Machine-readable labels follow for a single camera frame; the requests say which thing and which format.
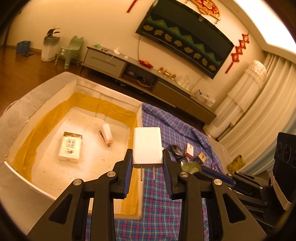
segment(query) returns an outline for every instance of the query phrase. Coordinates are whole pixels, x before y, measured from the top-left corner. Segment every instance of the cable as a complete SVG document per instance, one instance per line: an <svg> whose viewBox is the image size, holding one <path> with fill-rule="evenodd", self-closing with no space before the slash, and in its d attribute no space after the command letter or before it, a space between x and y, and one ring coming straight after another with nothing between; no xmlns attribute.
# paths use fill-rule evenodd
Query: cable
<svg viewBox="0 0 296 241"><path fill-rule="evenodd" d="M140 85L142 85L142 86L145 86L145 87L149 87L149 88L152 88L152 87L153 87L153 85L152 85L150 82L148 82L148 83L151 84L151 86L143 85L139 80L138 80L138 83L139 83Z"/></svg>
<svg viewBox="0 0 296 241"><path fill-rule="evenodd" d="M113 59L113 57L114 57L114 55L115 55L115 52L114 52L114 54L113 54L113 56L111 57L111 59L109 59L108 60L108 57L109 57L109 55L104 51L104 53L107 55L107 61L109 62L111 59Z"/></svg>
<svg viewBox="0 0 296 241"><path fill-rule="evenodd" d="M196 84L192 87L192 89L191 90L193 90L194 89L194 87L199 83L199 81L203 78L205 76L205 74L196 82Z"/></svg>
<svg viewBox="0 0 296 241"><path fill-rule="evenodd" d="M140 60L140 58L139 58L139 45L140 45L140 39L141 39L141 35L140 35L140 37L139 37L139 41L138 41L138 61Z"/></svg>

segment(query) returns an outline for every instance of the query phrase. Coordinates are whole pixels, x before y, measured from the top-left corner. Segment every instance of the red decoration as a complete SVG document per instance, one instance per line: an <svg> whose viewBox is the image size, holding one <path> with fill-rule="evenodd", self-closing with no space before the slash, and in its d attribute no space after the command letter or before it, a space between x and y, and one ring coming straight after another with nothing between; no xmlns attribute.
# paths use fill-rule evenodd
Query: red decoration
<svg viewBox="0 0 296 241"><path fill-rule="evenodd" d="M129 7L129 9L126 11L127 13L129 13L131 11L131 9L133 8L133 6L135 5L137 0L134 0L133 3L131 4L131 6Z"/></svg>
<svg viewBox="0 0 296 241"><path fill-rule="evenodd" d="M236 52L231 54L232 62L229 65L228 69L225 71L225 74L228 73L234 62L239 62L239 56L243 54L242 50L246 49L246 43L250 43L249 34L242 34L242 38L242 40L239 40L239 46L235 46Z"/></svg>
<svg viewBox="0 0 296 241"><path fill-rule="evenodd" d="M144 61L144 60L139 60L140 64L149 68L149 69L152 69L153 68L153 65L151 65L149 62L147 63L147 61Z"/></svg>
<svg viewBox="0 0 296 241"><path fill-rule="evenodd" d="M202 14L208 14L212 17L220 20L220 10L212 0L190 0L199 9Z"/></svg>

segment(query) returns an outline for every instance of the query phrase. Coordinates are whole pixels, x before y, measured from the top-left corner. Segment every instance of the green chair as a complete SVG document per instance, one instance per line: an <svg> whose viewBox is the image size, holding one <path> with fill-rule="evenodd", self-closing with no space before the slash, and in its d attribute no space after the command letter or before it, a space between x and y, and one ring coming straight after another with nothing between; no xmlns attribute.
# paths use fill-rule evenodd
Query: green chair
<svg viewBox="0 0 296 241"><path fill-rule="evenodd" d="M57 54L57 59L55 61L55 65L57 65L57 61L58 61L60 55L65 57L64 69L69 68L70 60L73 57L77 57L77 65L79 65L79 56L80 56L82 44L83 44L83 37L78 38L75 35L66 47L61 47L59 49L59 53Z"/></svg>

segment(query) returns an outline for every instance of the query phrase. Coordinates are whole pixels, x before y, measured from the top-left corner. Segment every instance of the tv stand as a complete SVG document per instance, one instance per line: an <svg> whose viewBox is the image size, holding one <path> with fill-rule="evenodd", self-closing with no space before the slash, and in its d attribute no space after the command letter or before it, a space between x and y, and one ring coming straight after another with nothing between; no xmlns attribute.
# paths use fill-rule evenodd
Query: tv stand
<svg viewBox="0 0 296 241"><path fill-rule="evenodd" d="M137 88L173 107L177 107L205 124L209 124L216 115L209 106L192 95L192 93L181 86L175 80L161 74L155 69L149 69L141 65L137 60L119 54L113 56L113 51L103 51L101 47L87 46L87 53L82 65L113 77L127 85ZM133 78L127 76L129 68L139 68L153 76L151 88L142 86Z"/></svg>

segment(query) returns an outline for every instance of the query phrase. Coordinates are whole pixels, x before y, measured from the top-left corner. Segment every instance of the television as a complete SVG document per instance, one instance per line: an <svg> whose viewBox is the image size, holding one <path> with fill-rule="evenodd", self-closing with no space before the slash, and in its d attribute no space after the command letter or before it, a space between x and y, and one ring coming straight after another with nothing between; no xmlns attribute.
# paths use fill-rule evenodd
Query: television
<svg viewBox="0 0 296 241"><path fill-rule="evenodd" d="M234 46L210 21L176 0L156 0L136 33L171 49L210 78Z"/></svg>

